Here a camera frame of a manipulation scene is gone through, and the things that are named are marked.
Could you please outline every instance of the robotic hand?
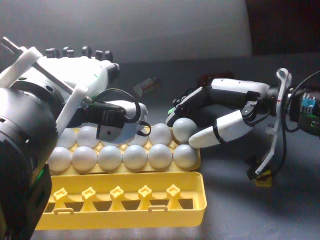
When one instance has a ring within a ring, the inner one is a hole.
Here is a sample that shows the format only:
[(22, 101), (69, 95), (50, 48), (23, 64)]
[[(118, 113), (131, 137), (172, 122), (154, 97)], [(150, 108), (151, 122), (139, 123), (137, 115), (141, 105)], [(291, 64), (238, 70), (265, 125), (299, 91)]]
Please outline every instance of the robotic hand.
[[(173, 101), (174, 108), (169, 111), (166, 124), (172, 127), (179, 118), (193, 120), (201, 130), (189, 138), (189, 144), (194, 148), (206, 148), (238, 139), (269, 115), (275, 117), (274, 125), (266, 129), (266, 133), (271, 136), (269, 151), (262, 160), (253, 159), (247, 171), (250, 179), (266, 179), (275, 175), (284, 164), (287, 153), (286, 131), (292, 133), (301, 129), (320, 136), (320, 89), (305, 87), (305, 82), (319, 73), (312, 74), (296, 88), (291, 87), (292, 76), (285, 68), (277, 71), (280, 84), (275, 87), (260, 82), (216, 78), (210, 86), (200, 87)], [(236, 110), (215, 118), (212, 113), (215, 104)], [(297, 123), (297, 128), (288, 129), (287, 113), (290, 120)], [(263, 114), (263, 117), (256, 119), (257, 114)], [(267, 170), (266, 166), (275, 153), (280, 129), (283, 137), (281, 164), (272, 174), (262, 177), (261, 174)]]
[[(97, 124), (97, 139), (124, 144), (146, 136), (147, 109), (129, 93), (107, 88), (119, 74), (112, 53), (90, 47), (75, 57), (72, 48), (1, 44), (17, 58), (0, 73), (0, 239), (29, 239), (46, 208), (52, 183), (47, 159), (66, 127)], [(120, 93), (130, 101), (109, 101)]]

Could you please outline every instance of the egg carton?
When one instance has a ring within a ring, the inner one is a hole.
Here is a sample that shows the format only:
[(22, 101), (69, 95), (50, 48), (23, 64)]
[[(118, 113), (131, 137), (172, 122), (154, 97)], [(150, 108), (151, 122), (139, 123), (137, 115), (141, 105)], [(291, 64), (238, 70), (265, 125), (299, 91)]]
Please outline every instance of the egg carton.
[(207, 206), (198, 172), (52, 176), (37, 230), (193, 227)]
[[(76, 134), (78, 133), (79, 130), (80, 130), (80, 128), (73, 129), (73, 131)], [(170, 130), (171, 130), (171, 135), (172, 135), (172, 141), (167, 145), (167, 147), (170, 149), (171, 153), (173, 153), (174, 150), (176, 149), (176, 147), (178, 147), (181, 143), (174, 137), (174, 135), (172, 133), (172, 128), (170, 128)], [(144, 148), (145, 152), (148, 154), (149, 150), (151, 149), (152, 146), (153, 145), (148, 140), (142, 147)], [(78, 147), (79, 147), (78, 144), (75, 143), (72, 147), (69, 148), (69, 151), (73, 153)], [(100, 141), (98, 143), (98, 145), (92, 149), (95, 151), (95, 153), (97, 155), (99, 155), (99, 152), (104, 147), (105, 146)], [(125, 152), (125, 150), (128, 147), (129, 146), (127, 144), (122, 144), (122, 145), (118, 146), (118, 148), (121, 150), (122, 154)], [(97, 163), (93, 168), (86, 170), (86, 171), (77, 170), (76, 168), (74, 168), (71, 165), (70, 167), (68, 167), (64, 171), (55, 172), (55, 171), (50, 170), (50, 172), (52, 175), (83, 175), (83, 174), (102, 174), (102, 173), (123, 174), (123, 173), (149, 173), (149, 172), (189, 172), (189, 171), (193, 171), (193, 170), (198, 169), (201, 165), (201, 157), (200, 157), (200, 150), (199, 149), (196, 149), (196, 154), (197, 154), (196, 163), (192, 167), (188, 167), (188, 168), (180, 167), (180, 166), (176, 165), (174, 161), (172, 161), (169, 166), (162, 168), (162, 169), (154, 168), (148, 162), (142, 168), (130, 169), (130, 168), (127, 168), (124, 165), (124, 163), (122, 162), (119, 167), (117, 167), (116, 169), (112, 169), (112, 170), (105, 170), (105, 169), (101, 168), (99, 166), (99, 164)]]

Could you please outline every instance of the yellow plastic tray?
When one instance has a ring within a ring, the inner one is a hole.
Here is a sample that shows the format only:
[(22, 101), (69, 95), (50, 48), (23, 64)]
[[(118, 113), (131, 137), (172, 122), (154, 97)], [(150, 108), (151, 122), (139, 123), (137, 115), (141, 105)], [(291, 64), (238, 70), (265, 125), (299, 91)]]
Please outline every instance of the yellow plastic tray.
[(53, 176), (36, 229), (192, 227), (206, 206), (198, 172)]

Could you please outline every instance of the egg carton lid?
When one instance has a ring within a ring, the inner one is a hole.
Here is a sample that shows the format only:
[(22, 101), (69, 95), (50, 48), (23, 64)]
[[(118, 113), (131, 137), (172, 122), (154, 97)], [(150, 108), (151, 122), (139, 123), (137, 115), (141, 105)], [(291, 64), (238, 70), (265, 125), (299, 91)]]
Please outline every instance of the egg carton lid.
[[(73, 131), (77, 134), (80, 128), (73, 128)], [(172, 134), (172, 141), (167, 145), (167, 147), (171, 150), (173, 153), (175, 148), (181, 145), (181, 143), (174, 137), (172, 133), (172, 128), (170, 127), (171, 134)], [(151, 149), (153, 145), (149, 142), (149, 140), (142, 146), (145, 149), (145, 152), (148, 153), (149, 150)], [(69, 151), (72, 153), (78, 148), (78, 144), (74, 144), (72, 147), (69, 148)], [(123, 154), (124, 151), (128, 148), (129, 146), (127, 144), (122, 144), (118, 146), (118, 148), (121, 150), (121, 153)], [(99, 142), (97, 146), (93, 148), (93, 150), (96, 152), (97, 155), (99, 155), (99, 152), (104, 148), (104, 145)], [(139, 169), (129, 169), (127, 168), (124, 163), (121, 163), (119, 167), (113, 170), (105, 170), (99, 166), (99, 164), (96, 164), (93, 168), (90, 170), (86, 171), (79, 171), (75, 169), (72, 165), (68, 167), (66, 170), (61, 171), (61, 172), (55, 172), (55, 171), (50, 171), (52, 175), (88, 175), (88, 174), (132, 174), (132, 173), (163, 173), (163, 172), (190, 172), (190, 171), (195, 171), (197, 170), (200, 165), (201, 165), (201, 156), (200, 156), (200, 150), (196, 149), (196, 155), (197, 155), (197, 161), (192, 167), (188, 168), (183, 168), (179, 167), (175, 164), (174, 161), (165, 168), (162, 169), (157, 169), (152, 167), (148, 162)]]

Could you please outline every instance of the white ball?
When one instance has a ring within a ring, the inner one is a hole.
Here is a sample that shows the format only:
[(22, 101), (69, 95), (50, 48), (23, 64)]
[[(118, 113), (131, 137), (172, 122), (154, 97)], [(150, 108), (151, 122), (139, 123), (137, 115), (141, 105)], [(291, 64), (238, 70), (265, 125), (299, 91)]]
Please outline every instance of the white ball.
[(53, 149), (47, 163), (49, 168), (54, 172), (66, 170), (71, 165), (72, 153), (62, 146), (57, 146)]
[(197, 159), (197, 152), (190, 145), (179, 145), (173, 151), (173, 161), (181, 168), (191, 168), (196, 164)]
[(129, 146), (123, 153), (123, 163), (129, 169), (140, 169), (147, 163), (146, 150), (139, 145)]
[(179, 118), (172, 126), (172, 133), (181, 143), (188, 143), (189, 138), (198, 131), (198, 127), (194, 121), (189, 118)]
[(163, 169), (171, 164), (172, 153), (166, 145), (153, 145), (148, 153), (148, 162), (156, 169)]
[(66, 128), (56, 143), (57, 147), (71, 148), (76, 143), (76, 133), (71, 128)]
[(76, 135), (76, 143), (82, 147), (87, 146), (94, 148), (99, 144), (99, 140), (96, 139), (97, 129), (93, 126), (83, 126)]
[(97, 164), (96, 152), (88, 146), (78, 147), (72, 155), (72, 165), (79, 171), (87, 171)]
[(116, 169), (122, 163), (122, 154), (115, 146), (105, 146), (98, 155), (98, 164), (105, 170)]
[(149, 141), (152, 145), (163, 144), (168, 145), (172, 140), (171, 130), (164, 123), (157, 123), (151, 129)]
[(114, 147), (119, 147), (121, 144), (115, 144), (115, 143), (109, 143), (106, 141), (101, 141), (103, 146), (114, 146)]
[[(144, 128), (142, 130), (143, 133), (147, 133), (147, 130)], [(146, 144), (146, 142), (148, 141), (148, 137), (147, 136), (140, 136), (140, 135), (137, 135), (135, 136), (135, 138), (128, 143), (129, 146), (131, 145), (139, 145), (139, 146), (143, 146)]]

